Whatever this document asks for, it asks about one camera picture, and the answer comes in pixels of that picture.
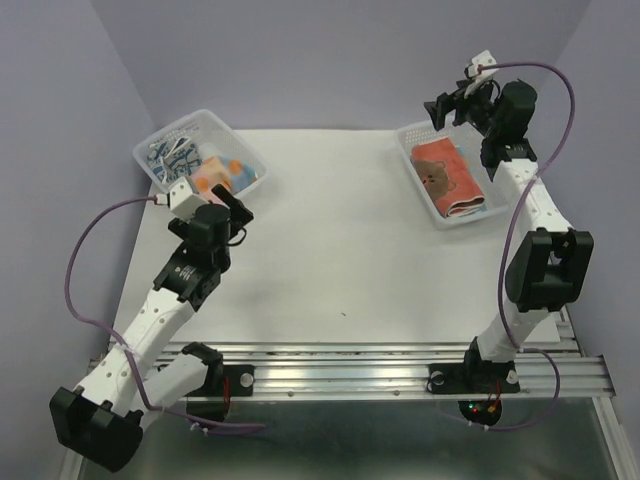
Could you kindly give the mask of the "pastel orange dot towel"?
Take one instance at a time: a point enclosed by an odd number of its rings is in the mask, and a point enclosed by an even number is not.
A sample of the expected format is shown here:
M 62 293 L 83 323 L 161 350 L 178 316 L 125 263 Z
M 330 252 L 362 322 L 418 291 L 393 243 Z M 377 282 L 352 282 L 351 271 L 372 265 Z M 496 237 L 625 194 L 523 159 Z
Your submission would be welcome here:
M 213 193 L 216 185 L 222 185 L 232 194 L 238 194 L 256 182 L 258 176 L 248 164 L 238 159 L 212 156 L 202 162 L 199 169 L 191 175 L 200 195 L 212 203 L 222 201 Z

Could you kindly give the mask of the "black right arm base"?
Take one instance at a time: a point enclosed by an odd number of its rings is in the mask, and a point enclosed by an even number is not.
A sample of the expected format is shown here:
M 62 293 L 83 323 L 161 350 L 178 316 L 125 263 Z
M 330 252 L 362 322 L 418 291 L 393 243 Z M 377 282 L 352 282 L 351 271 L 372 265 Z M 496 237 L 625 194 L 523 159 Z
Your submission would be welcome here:
M 436 395 L 481 395 L 520 392 L 519 377 L 513 362 L 481 361 L 470 366 L 463 362 L 428 365 L 427 390 Z

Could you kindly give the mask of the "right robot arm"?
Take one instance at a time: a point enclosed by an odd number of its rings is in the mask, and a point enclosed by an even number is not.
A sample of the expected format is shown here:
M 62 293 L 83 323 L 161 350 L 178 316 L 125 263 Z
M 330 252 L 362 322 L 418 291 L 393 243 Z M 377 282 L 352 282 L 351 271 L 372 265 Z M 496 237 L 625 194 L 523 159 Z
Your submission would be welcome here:
M 536 90 L 522 80 L 501 88 L 492 80 L 459 80 L 425 108 L 436 130 L 471 125 L 483 138 L 480 160 L 512 208 L 498 277 L 498 312 L 469 346 L 460 366 L 463 384 L 482 390 L 495 365 L 514 361 L 530 334 L 552 313 L 577 300 L 594 249 L 587 231 L 559 212 L 543 181 L 528 138 Z

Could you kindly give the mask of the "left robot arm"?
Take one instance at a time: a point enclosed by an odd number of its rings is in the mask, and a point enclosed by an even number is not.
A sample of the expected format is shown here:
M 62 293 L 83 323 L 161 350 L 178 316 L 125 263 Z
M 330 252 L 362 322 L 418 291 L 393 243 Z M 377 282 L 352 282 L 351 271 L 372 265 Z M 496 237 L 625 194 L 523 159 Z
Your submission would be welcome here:
M 151 202 L 169 209 L 169 230 L 181 242 L 170 256 L 126 331 L 109 332 L 115 345 L 74 388 L 59 388 L 49 402 L 61 445 L 110 472 L 126 466 L 145 430 L 192 392 L 221 398 L 211 419 L 183 417 L 205 433 L 242 435 L 255 424 L 229 424 L 233 377 L 222 354 L 200 342 L 158 373 L 152 368 L 174 335 L 198 312 L 231 266 L 231 248 L 246 237 L 253 213 L 225 186 L 208 200 L 188 178 L 175 181 Z

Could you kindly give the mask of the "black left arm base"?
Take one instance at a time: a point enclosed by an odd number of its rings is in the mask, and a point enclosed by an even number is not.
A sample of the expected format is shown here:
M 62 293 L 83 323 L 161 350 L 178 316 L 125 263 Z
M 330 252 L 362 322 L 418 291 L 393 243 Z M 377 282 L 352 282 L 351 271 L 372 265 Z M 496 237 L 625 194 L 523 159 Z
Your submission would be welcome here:
M 209 366 L 205 379 L 189 393 L 195 397 L 251 397 L 254 390 L 255 367 L 251 364 L 218 364 Z

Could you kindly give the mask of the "white basket with towels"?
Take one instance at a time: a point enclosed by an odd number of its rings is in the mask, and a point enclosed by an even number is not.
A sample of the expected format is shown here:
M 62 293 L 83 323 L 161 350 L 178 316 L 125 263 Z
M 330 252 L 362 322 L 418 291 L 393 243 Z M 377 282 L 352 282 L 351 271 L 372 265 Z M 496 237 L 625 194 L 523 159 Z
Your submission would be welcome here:
M 159 191 L 181 177 L 202 185 L 218 166 L 228 173 L 227 186 L 243 198 L 268 177 L 264 159 L 213 112 L 188 114 L 136 145 L 133 158 Z

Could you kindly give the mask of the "small patterned towels in basket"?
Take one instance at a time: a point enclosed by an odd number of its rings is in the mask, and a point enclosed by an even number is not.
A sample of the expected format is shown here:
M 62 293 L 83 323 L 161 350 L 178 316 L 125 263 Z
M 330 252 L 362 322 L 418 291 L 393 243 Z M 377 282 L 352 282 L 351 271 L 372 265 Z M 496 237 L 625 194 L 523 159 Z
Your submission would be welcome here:
M 180 177 L 192 175 L 202 162 L 197 144 L 188 136 L 154 142 L 146 156 L 151 179 L 161 185 L 170 185 Z

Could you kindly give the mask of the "white empty plastic basket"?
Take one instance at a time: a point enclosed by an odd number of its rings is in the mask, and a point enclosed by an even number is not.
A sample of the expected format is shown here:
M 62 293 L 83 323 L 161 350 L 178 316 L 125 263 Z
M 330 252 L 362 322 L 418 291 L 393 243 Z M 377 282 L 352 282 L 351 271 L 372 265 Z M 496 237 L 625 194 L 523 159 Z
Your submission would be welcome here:
M 436 130 L 427 120 L 395 131 L 412 185 L 435 227 L 452 229 L 509 212 L 509 203 L 481 164 L 483 137 L 470 125 Z

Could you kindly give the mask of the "aluminium mounting rail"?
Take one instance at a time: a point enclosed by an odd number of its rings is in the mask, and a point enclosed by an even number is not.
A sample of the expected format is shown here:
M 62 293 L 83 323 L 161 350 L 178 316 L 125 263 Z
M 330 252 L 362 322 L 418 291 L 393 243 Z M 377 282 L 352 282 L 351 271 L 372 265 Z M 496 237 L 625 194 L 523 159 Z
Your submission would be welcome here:
M 433 343 L 291 343 L 217 345 L 226 363 L 254 366 L 253 402 L 429 400 L 432 363 L 458 363 L 465 346 Z M 549 348 L 551 357 L 516 360 L 516 399 L 611 398 L 605 361 L 580 355 L 574 341 Z

